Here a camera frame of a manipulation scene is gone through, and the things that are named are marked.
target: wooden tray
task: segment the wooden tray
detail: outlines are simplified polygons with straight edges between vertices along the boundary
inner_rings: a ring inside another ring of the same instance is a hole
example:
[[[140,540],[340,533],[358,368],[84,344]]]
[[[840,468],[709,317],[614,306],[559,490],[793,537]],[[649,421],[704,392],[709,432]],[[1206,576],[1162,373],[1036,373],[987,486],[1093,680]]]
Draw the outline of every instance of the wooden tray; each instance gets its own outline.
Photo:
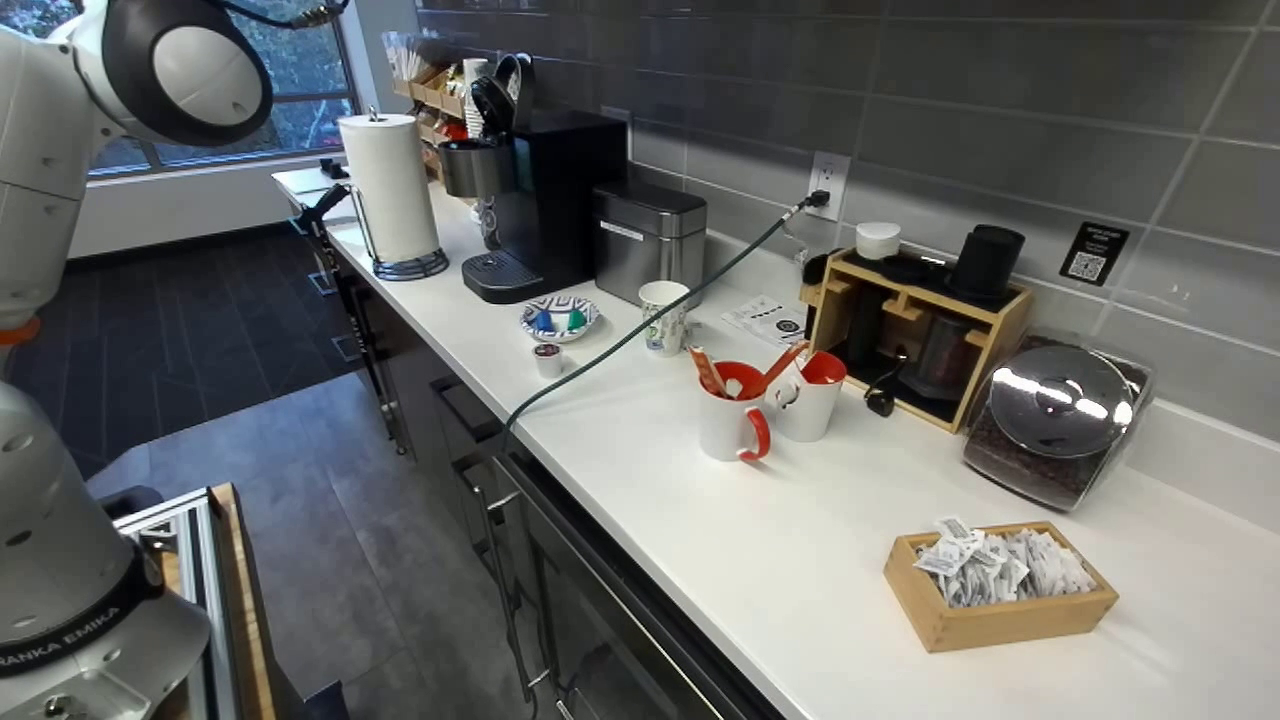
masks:
[[[1021,529],[1048,533],[1057,543],[1072,550],[1072,540],[1053,529],[1048,521],[1036,524],[992,524],[985,533],[1012,537]],[[957,649],[985,649],[985,644],[1016,644],[1040,636],[1078,636],[1093,631],[1120,594],[1081,557],[1090,576],[1098,579],[1093,594],[1081,598],[1046,598],[1046,602],[1012,602],[987,607],[951,607],[937,579],[916,569],[916,557],[937,543],[940,533],[897,537],[883,559],[883,576],[903,606],[920,644],[929,651],[957,651]]]

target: electrical outlet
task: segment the electrical outlet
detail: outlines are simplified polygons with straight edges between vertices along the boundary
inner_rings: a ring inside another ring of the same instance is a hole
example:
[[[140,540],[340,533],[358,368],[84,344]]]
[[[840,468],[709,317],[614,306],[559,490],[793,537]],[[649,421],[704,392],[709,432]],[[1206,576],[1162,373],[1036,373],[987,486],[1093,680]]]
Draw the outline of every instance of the electrical outlet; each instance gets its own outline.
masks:
[[[849,156],[838,151],[811,151],[809,192],[830,192],[834,199],[826,209],[809,209],[811,218],[838,222],[849,179]]]

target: small bowl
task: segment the small bowl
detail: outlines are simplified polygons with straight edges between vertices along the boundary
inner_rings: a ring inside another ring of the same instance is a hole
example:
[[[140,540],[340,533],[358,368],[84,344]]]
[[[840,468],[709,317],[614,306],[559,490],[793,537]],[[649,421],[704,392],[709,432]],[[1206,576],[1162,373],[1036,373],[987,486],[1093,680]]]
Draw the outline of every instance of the small bowl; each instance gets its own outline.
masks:
[[[545,298],[531,301],[520,319],[541,344],[573,344],[597,329],[601,308],[584,298]]]
[[[900,224],[853,224],[853,249],[860,260],[881,263],[903,249],[900,232]]]

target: paper towel roll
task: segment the paper towel roll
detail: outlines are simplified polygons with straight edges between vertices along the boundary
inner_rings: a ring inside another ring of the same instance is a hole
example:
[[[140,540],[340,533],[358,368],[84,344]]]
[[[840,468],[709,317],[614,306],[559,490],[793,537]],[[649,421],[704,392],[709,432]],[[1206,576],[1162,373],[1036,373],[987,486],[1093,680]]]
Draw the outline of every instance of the paper towel roll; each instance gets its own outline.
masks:
[[[382,263],[440,253],[417,116],[340,121],[364,232]]]

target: window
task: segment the window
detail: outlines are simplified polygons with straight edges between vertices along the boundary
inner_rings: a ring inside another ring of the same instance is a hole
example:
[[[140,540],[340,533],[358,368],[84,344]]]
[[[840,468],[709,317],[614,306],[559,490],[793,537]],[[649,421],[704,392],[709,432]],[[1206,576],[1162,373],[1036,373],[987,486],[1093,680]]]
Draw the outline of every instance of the window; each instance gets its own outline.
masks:
[[[316,7],[316,0],[245,0],[269,18],[295,18]],[[50,35],[82,11],[82,0],[0,0],[0,23]],[[110,146],[92,175],[131,175],[131,173],[170,173],[170,167],[211,167],[211,165],[250,165],[272,156],[304,156],[340,150],[338,121],[358,112],[353,71],[338,23],[284,31],[245,18],[232,23],[269,63],[275,106],[272,121],[236,146],[193,150],[153,137],[147,128],[127,134]]]

